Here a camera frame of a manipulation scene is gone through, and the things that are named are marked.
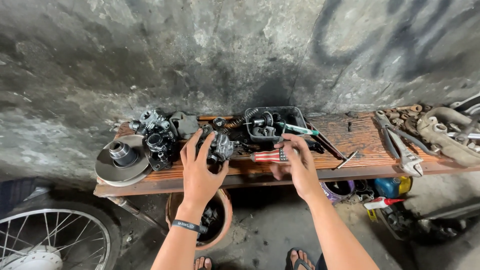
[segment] red and white handle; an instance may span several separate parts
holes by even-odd
[[[287,156],[283,152],[283,149],[275,149],[273,151],[254,152],[250,155],[250,159],[254,162],[276,162],[286,163],[288,162]]]

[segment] green screwdriver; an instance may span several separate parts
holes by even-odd
[[[282,122],[275,122],[275,124],[283,127],[283,123]],[[308,128],[304,128],[304,127],[299,127],[299,126],[295,126],[295,125],[291,125],[291,124],[285,124],[286,125],[286,129],[288,130],[292,130],[292,131],[296,131],[298,133],[303,133],[303,134],[308,134],[308,135],[313,135],[313,136],[317,136],[319,133],[318,131],[316,130],[311,130],[311,129],[308,129]]]

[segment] foot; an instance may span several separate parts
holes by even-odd
[[[298,260],[298,259],[303,259],[304,261],[306,261],[308,263],[308,266],[310,266],[310,268],[312,270],[315,270],[315,266],[312,264],[312,262],[307,258],[307,253],[299,250],[298,253],[297,251],[295,250],[292,250],[292,253],[290,255],[290,260],[292,261],[292,267],[295,265],[295,262]],[[299,265],[299,270],[307,270],[303,265]]]
[[[205,257],[200,257],[198,259],[195,260],[195,264],[193,266],[193,270],[199,270],[200,268],[205,268],[207,270],[211,270],[212,269],[212,262],[210,261],[209,258],[205,258]]]

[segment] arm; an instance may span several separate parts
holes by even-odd
[[[196,145],[202,130],[199,129],[180,152],[183,164],[184,197],[176,220],[200,224],[208,201],[215,195],[228,172],[228,161],[218,174],[207,168],[207,154],[215,134],[211,133],[202,144],[195,160]],[[152,270],[192,270],[197,232],[172,226],[152,265]]]
[[[276,163],[272,165],[271,170],[277,179],[281,179],[285,173],[292,175],[298,194],[310,207],[328,269],[378,269],[372,258],[343,223],[322,190],[312,153],[308,150],[305,140],[293,134],[282,136],[290,141],[276,144],[275,148],[283,147],[290,164],[282,166]],[[293,148],[299,150],[299,156],[294,153]]]

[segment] black wristband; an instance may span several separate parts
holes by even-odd
[[[172,226],[182,227],[188,230],[195,231],[197,233],[200,231],[200,226],[186,221],[174,220],[172,221]]]

